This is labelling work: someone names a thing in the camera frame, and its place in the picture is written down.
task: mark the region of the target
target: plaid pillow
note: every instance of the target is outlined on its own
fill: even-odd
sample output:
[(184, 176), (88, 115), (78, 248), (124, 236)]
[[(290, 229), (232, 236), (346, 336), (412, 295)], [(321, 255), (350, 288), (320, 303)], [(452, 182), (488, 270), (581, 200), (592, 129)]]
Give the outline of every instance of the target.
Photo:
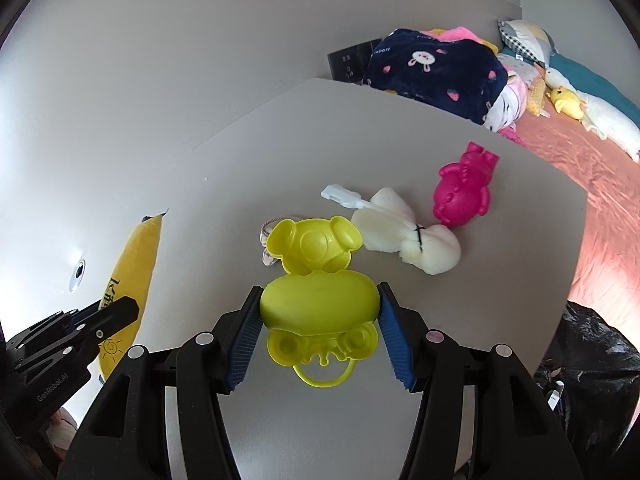
[(542, 68), (549, 66), (549, 57), (555, 50), (554, 41), (542, 28), (523, 20), (498, 20), (498, 30), (504, 44), (511, 50)]

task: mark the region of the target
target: white circular cap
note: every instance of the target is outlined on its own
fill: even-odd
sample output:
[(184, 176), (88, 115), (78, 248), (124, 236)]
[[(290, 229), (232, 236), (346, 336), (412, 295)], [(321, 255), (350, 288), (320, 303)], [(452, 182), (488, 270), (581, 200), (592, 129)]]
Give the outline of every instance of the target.
[(201, 332), (196, 336), (196, 343), (199, 345), (208, 345), (213, 341), (213, 334), (211, 332)]
[(437, 330), (429, 330), (427, 332), (427, 341), (432, 343), (442, 343), (444, 341), (444, 335), (442, 332), (438, 332)]
[(497, 353), (501, 357), (509, 357), (513, 354), (513, 351), (507, 345), (498, 345), (495, 347), (495, 353)]
[(129, 356), (129, 359), (137, 359), (139, 357), (142, 357), (143, 353), (145, 353), (145, 349), (142, 348), (142, 346), (132, 346), (131, 348), (129, 348), (127, 356)]

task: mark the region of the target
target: pink pig toy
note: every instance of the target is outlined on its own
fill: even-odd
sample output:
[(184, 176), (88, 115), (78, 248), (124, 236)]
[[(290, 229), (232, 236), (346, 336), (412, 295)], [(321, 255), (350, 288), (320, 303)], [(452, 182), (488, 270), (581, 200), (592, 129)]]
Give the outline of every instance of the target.
[(442, 180), (433, 193), (433, 215), (447, 227), (469, 222), (489, 210), (489, 182), (499, 157), (470, 142), (460, 162), (440, 168)]

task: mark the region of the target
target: yellow bag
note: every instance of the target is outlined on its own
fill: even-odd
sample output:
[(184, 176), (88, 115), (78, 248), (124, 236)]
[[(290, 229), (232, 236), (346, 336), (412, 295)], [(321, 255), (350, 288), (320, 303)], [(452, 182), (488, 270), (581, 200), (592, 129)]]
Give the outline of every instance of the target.
[(136, 227), (120, 255), (107, 289), (104, 291), (104, 296), (100, 300), (98, 308), (106, 308), (115, 300), (129, 296), (136, 300), (140, 310), (138, 318), (133, 323), (99, 345), (98, 363), (105, 380), (111, 375), (125, 352), (133, 345), (140, 328), (140, 321), (146, 306), (146, 296), (151, 284), (151, 275), (156, 266), (163, 216), (164, 213), (146, 218)]

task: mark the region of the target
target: navy blanket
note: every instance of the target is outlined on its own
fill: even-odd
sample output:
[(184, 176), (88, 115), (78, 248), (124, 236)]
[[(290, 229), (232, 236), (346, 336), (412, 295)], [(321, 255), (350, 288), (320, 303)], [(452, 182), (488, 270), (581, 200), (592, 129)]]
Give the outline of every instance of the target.
[(399, 28), (376, 47), (364, 83), (483, 124), (507, 72), (473, 40), (446, 43)]

